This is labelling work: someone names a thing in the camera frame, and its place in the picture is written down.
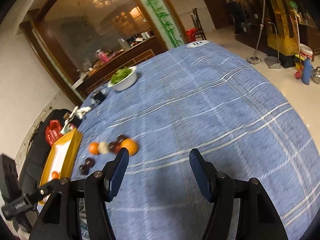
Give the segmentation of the dark purple plum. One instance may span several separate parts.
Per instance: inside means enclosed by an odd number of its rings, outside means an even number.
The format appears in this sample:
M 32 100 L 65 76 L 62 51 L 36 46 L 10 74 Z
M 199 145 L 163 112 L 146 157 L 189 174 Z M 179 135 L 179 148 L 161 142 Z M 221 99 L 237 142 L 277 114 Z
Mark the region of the dark purple plum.
M 114 154 L 118 154 L 121 149 L 121 145 L 117 141 L 112 141 L 108 144 L 108 149 L 110 152 L 112 152 Z
M 86 168 L 92 168 L 95 165 L 95 160 L 92 158 L 86 158 L 84 165 Z

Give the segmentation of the beige cake piece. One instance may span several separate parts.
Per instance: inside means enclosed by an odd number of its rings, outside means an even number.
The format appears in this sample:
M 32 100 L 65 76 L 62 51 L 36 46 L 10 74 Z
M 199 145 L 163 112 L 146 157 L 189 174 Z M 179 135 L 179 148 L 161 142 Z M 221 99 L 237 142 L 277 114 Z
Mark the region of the beige cake piece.
M 98 151 L 100 154 L 108 154 L 110 152 L 108 143 L 105 141 L 100 142 L 98 145 Z

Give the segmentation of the large orange fruit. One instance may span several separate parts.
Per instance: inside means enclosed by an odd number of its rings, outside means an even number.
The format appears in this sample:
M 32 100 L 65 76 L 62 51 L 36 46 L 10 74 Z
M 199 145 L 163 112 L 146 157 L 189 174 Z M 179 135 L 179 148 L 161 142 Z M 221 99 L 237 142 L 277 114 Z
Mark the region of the large orange fruit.
M 121 148 L 126 148 L 130 156 L 135 155 L 139 151 L 139 144 L 131 138 L 124 139 L 120 143 Z

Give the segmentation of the small orange tangerine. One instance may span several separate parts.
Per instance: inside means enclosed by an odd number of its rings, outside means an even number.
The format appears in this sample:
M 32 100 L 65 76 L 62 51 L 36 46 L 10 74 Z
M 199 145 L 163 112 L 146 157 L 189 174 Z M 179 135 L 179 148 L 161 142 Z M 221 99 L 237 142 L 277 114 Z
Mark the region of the small orange tangerine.
M 99 155 L 99 143 L 98 142 L 92 142 L 88 146 L 88 152 L 92 155 Z

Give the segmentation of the black sofa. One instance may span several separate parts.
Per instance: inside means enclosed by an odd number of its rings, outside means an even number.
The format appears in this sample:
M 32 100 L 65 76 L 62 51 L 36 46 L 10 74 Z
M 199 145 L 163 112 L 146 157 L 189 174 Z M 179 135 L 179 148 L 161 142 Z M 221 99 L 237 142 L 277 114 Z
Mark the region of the black sofa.
M 49 113 L 46 119 L 38 125 L 36 131 L 31 136 L 31 145 L 26 154 L 26 158 L 19 175 L 19 185 L 21 191 L 25 194 L 32 193 L 39 186 L 41 182 L 42 174 L 46 176 L 50 175 L 50 171 L 44 171 L 46 161 L 51 163 L 51 157 L 49 156 L 51 146 L 46 141 L 46 128 L 49 126 L 51 120 L 58 120 L 60 124 L 64 124 L 65 114 L 70 113 L 67 109 L 55 109 Z M 70 147 L 67 151 L 65 160 L 62 161 L 62 175 L 64 177 L 70 177 L 72 169 L 75 163 L 82 135 L 80 132 L 76 132 L 72 137 Z

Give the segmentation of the orange fruit in box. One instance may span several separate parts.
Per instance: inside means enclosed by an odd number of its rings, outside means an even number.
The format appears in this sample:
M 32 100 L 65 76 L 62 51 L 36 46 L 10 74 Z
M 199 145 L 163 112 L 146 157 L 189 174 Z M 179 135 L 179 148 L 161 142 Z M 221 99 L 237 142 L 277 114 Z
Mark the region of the orange fruit in box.
M 51 173 L 51 177 L 52 177 L 52 179 L 59 179 L 60 178 L 60 174 L 57 171 L 53 171 Z

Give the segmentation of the yellow cardboard box tray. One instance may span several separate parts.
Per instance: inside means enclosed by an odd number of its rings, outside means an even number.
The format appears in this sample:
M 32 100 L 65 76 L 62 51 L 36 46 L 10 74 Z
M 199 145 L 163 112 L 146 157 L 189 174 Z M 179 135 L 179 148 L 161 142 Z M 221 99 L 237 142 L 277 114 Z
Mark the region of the yellow cardboard box tray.
M 44 165 L 39 186 L 43 186 L 53 180 L 53 172 L 59 175 L 58 179 L 65 177 L 71 179 L 81 140 L 82 133 L 77 129 L 73 129 L 53 144 Z

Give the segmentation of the white plush toy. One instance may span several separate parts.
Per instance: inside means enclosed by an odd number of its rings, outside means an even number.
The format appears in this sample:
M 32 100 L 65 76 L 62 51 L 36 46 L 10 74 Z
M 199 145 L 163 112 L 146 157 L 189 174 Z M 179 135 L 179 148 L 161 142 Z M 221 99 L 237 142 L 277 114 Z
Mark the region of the white plush toy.
M 81 108 L 79 106 L 76 106 L 71 113 L 66 113 L 63 116 L 64 126 L 61 129 L 60 133 L 62 135 L 65 135 L 71 130 L 78 128 L 82 123 L 82 120 L 84 119 L 85 115 L 89 113 L 92 109 L 93 108 L 91 106 Z

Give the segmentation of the red plastic bag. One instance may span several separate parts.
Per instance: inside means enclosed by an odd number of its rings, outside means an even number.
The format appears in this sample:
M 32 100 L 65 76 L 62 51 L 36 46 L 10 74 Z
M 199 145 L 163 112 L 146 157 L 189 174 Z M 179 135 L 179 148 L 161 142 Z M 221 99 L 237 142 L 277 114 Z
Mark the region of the red plastic bag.
M 61 134 L 62 126 L 59 120 L 50 120 L 49 125 L 46 127 L 45 138 L 46 142 L 52 147 L 63 134 Z

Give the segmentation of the black small device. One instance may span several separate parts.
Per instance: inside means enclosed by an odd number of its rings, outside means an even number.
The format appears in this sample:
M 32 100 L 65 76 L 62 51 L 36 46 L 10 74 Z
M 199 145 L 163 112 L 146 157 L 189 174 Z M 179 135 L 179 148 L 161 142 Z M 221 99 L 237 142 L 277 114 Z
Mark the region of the black small device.
M 102 91 L 96 90 L 91 95 L 91 104 L 100 105 L 105 101 L 105 99 L 106 95 Z

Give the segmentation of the white bowl of greens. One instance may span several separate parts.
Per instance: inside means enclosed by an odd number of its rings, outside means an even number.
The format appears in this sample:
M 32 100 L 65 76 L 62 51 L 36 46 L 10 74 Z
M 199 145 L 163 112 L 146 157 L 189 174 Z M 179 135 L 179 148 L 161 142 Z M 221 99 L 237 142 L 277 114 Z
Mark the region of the white bowl of greens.
M 137 67 L 118 69 L 108 82 L 107 87 L 121 92 L 131 87 L 137 81 Z

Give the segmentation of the wooden sideboard cabinet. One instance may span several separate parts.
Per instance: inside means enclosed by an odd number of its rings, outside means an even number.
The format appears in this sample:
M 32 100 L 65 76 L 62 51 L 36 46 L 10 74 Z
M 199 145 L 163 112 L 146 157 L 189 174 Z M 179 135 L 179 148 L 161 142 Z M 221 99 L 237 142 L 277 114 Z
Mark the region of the wooden sideboard cabinet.
M 87 97 L 88 94 L 98 86 L 109 81 L 113 74 L 120 68 L 136 66 L 167 50 L 167 46 L 162 44 L 156 36 L 153 36 L 150 39 L 123 51 L 107 63 L 93 68 L 93 70 L 84 78 L 84 81 L 78 85 L 76 90 L 82 96 Z

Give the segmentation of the mop with round base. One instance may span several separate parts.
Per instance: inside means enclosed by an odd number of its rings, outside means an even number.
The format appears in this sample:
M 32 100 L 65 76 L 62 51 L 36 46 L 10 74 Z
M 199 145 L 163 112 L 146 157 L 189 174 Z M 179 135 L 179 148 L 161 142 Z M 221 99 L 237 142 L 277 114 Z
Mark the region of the mop with round base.
M 262 14 L 262 18 L 261 18 L 260 31 L 259 31 L 259 36 L 258 36 L 256 48 L 253 53 L 253 56 L 246 59 L 247 62 L 252 65 L 258 64 L 261 61 L 261 59 L 259 57 L 257 57 L 257 51 L 258 51 L 260 39 L 262 36 L 263 28 L 264 28 L 265 8 L 266 8 L 266 0 L 263 0 L 263 14 Z

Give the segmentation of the blue thermos bottle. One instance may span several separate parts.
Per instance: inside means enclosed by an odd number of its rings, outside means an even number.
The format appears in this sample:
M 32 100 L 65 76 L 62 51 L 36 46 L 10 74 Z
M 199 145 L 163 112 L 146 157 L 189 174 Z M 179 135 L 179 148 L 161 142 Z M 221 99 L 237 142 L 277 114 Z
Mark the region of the blue thermos bottle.
M 302 72 L 302 83 L 305 85 L 310 85 L 310 80 L 311 80 L 311 73 L 312 73 L 312 64 L 311 60 L 307 57 L 304 61 L 304 67 L 303 67 L 303 72 Z

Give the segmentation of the white plastic bucket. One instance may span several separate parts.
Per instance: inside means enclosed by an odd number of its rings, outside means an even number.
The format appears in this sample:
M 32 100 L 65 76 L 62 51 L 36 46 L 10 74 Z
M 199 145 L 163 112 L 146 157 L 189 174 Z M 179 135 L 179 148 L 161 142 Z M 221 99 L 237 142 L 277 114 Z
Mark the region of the white plastic bucket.
M 310 61 L 313 61 L 313 51 L 310 47 L 304 44 L 300 44 L 300 58 L 301 60 L 310 59 Z

